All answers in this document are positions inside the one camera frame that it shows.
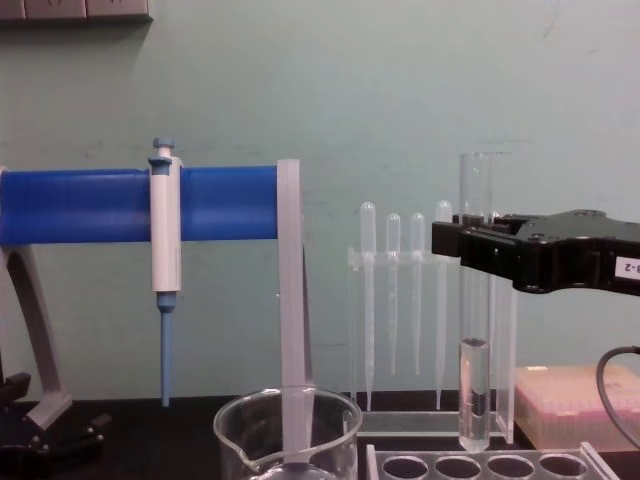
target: label on clamp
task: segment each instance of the label on clamp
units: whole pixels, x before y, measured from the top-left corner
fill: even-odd
[[[616,258],[616,277],[640,280],[640,258]]]

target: black table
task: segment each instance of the black table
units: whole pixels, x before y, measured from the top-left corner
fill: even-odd
[[[81,431],[102,413],[113,417],[105,450],[93,464],[53,477],[55,480],[212,480],[219,478],[219,448],[212,422],[216,411],[231,397],[174,399],[169,409],[159,400],[74,402],[53,435]],[[455,404],[455,393],[445,394],[445,406]],[[429,393],[378,394],[380,409],[416,409],[432,402]],[[359,445],[362,478],[365,443],[380,450],[459,450],[456,438],[366,439]],[[516,435],[514,445],[492,439],[492,449],[528,449],[531,444]],[[623,480],[640,479],[640,452],[603,454]]]

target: blue cylinder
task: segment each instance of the blue cylinder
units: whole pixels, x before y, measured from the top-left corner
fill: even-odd
[[[183,168],[182,239],[277,236],[276,167]],[[0,245],[147,242],[148,170],[5,172]]]

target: plastic dropper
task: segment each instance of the plastic dropper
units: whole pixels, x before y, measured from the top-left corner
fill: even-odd
[[[413,296],[411,312],[413,319],[413,354],[416,363],[416,375],[420,375],[420,329],[422,326],[422,257],[425,246],[424,216],[414,213],[411,216],[409,248],[412,254]]]
[[[398,261],[400,254],[400,216],[387,217],[387,258],[389,261],[389,341],[391,342],[391,375],[396,374],[398,339]]]
[[[376,207],[371,202],[360,207],[360,251],[364,267],[364,360],[367,410],[371,410],[374,369],[374,281],[376,259]]]
[[[436,206],[436,221],[451,222],[453,210],[446,200]],[[438,303],[436,305],[436,409],[440,410],[440,397],[444,383],[444,360],[447,353],[447,263],[448,258],[436,255]]]

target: micropipette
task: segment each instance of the micropipette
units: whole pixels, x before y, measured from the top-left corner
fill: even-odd
[[[387,258],[389,261],[389,340],[391,342],[391,375],[396,374],[398,339],[398,261],[400,253],[400,216],[387,217]]]
[[[371,410],[374,368],[374,281],[376,259],[376,207],[365,202],[360,207],[360,250],[364,267],[364,350],[367,410]]]
[[[149,158],[151,210],[151,284],[161,320],[161,396],[169,406],[171,394],[171,317],[181,289],[180,171],[173,140],[156,138],[158,154]]]
[[[420,375],[420,327],[422,324],[422,256],[425,246],[424,216],[414,213],[411,216],[410,245],[413,263],[413,354],[416,363],[416,375]]]
[[[436,207],[436,221],[451,222],[453,211],[451,204],[446,200],[438,202]],[[443,255],[436,255],[437,273],[437,295],[436,305],[436,409],[440,410],[440,397],[442,385],[444,383],[444,360],[447,352],[447,262],[448,258]]]

